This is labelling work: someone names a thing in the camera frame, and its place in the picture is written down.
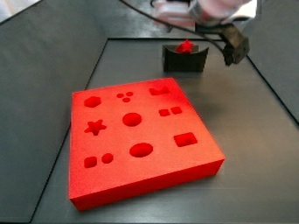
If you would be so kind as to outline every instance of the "red shape block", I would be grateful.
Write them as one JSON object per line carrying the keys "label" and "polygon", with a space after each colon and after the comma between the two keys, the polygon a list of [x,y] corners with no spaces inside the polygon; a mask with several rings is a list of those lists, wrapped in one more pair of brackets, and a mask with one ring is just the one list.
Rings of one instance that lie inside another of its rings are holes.
{"label": "red shape block", "polygon": [[178,53],[192,53],[192,46],[194,43],[188,39],[186,39],[183,43],[176,47],[175,51]]}
{"label": "red shape block", "polygon": [[[123,103],[119,93],[135,98]],[[101,103],[87,108],[92,95]],[[99,118],[108,128],[84,133]],[[215,175],[224,161],[172,78],[75,93],[71,122],[69,200],[80,211]]]}

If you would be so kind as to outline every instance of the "square hole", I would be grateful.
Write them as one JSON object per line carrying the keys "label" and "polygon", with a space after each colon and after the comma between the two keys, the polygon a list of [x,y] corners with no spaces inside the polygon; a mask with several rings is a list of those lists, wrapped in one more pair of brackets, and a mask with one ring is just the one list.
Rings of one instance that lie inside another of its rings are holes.
{"label": "square hole", "polygon": [[160,114],[160,116],[168,116],[171,113],[170,113],[168,109],[160,109],[159,114]]}
{"label": "square hole", "polygon": [[175,136],[174,137],[174,141],[176,142],[176,145],[179,147],[184,147],[187,145],[198,143],[198,139],[196,139],[195,135],[191,132],[186,133],[186,134],[182,134],[179,136]]}
{"label": "square hole", "polygon": [[175,115],[179,115],[182,112],[183,112],[183,110],[182,110],[180,107],[175,107],[175,108],[172,108],[172,113],[174,113]]}
{"label": "square hole", "polygon": [[96,157],[87,157],[84,159],[84,167],[85,168],[91,168],[95,167],[97,165],[97,158]]}

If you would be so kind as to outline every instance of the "gray wall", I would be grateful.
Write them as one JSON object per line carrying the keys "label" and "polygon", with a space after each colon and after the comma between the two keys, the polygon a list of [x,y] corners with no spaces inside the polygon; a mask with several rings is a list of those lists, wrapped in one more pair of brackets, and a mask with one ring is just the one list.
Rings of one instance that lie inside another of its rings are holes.
{"label": "gray wall", "polygon": [[298,11],[295,0],[266,1],[244,32],[251,44],[248,56],[299,122]]}
{"label": "gray wall", "polygon": [[0,221],[31,220],[107,38],[95,1],[44,0],[0,25]]}

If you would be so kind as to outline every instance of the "star-shaped hole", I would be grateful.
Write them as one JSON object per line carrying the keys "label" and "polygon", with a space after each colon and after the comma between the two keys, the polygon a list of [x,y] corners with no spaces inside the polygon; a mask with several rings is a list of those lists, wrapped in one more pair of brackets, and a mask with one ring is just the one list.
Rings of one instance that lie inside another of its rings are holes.
{"label": "star-shaped hole", "polygon": [[103,120],[97,120],[96,122],[88,122],[88,128],[84,130],[85,133],[92,132],[93,136],[99,135],[99,131],[104,130],[107,128],[105,125],[103,125]]}
{"label": "star-shaped hole", "polygon": [[194,43],[186,39],[184,42],[176,47],[175,51],[178,53],[192,53]]}

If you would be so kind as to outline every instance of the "oval hole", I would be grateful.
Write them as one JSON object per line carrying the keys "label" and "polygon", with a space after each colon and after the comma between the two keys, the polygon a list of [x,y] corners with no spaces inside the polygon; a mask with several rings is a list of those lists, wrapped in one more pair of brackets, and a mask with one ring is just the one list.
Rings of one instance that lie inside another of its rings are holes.
{"label": "oval hole", "polygon": [[149,143],[139,143],[129,149],[129,154],[135,158],[147,157],[154,151],[154,146]]}

